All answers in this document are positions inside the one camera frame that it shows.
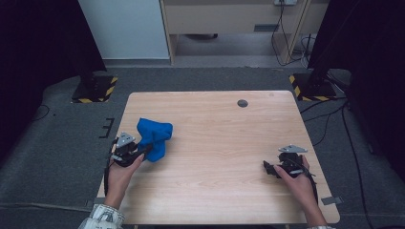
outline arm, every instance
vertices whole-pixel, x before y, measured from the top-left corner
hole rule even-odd
[[[309,164],[304,156],[303,163],[304,166],[309,169]],[[274,169],[300,203],[305,213],[308,227],[327,226],[328,224],[316,202],[315,196],[313,195],[309,179],[304,174],[292,178],[286,173],[286,171],[277,165],[274,165]]]
[[[139,156],[132,165],[123,168],[115,163],[110,167],[108,176],[109,191],[104,199],[104,204],[97,204],[92,213],[86,218],[79,229],[118,229],[121,228],[125,217],[118,211],[125,191],[131,181],[132,174],[140,166],[144,155]]]

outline table top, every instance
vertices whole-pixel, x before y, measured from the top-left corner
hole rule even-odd
[[[289,144],[308,149],[318,196],[331,196],[291,92],[133,93],[117,135],[139,142],[140,117],[172,123],[173,135],[165,157],[133,175],[119,209],[127,224],[306,222],[285,183],[263,167],[278,164],[278,149]],[[340,219],[335,204],[319,205],[327,222]]]

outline blue object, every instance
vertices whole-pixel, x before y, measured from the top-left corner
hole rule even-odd
[[[137,129],[142,137],[142,140],[138,143],[138,150],[143,150],[146,145],[152,143],[153,149],[147,154],[146,158],[149,161],[156,162],[164,157],[166,152],[164,141],[172,137],[173,125],[140,118]]]

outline white wall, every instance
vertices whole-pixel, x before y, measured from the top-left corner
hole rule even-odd
[[[79,0],[103,59],[169,59],[159,0]]]

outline human hand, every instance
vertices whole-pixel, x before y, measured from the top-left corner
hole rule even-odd
[[[303,164],[309,170],[308,161],[304,156]],[[304,210],[308,226],[327,225],[315,196],[313,195],[309,178],[305,174],[300,174],[298,177],[293,178],[278,165],[274,165],[274,170],[283,179],[292,195],[300,203]]]
[[[120,167],[113,163],[110,166],[108,176],[108,193],[104,199],[104,204],[115,209],[119,209],[122,200],[125,196],[125,191],[131,181],[132,174],[140,166],[144,158],[144,154],[138,156],[134,163],[128,167]]]

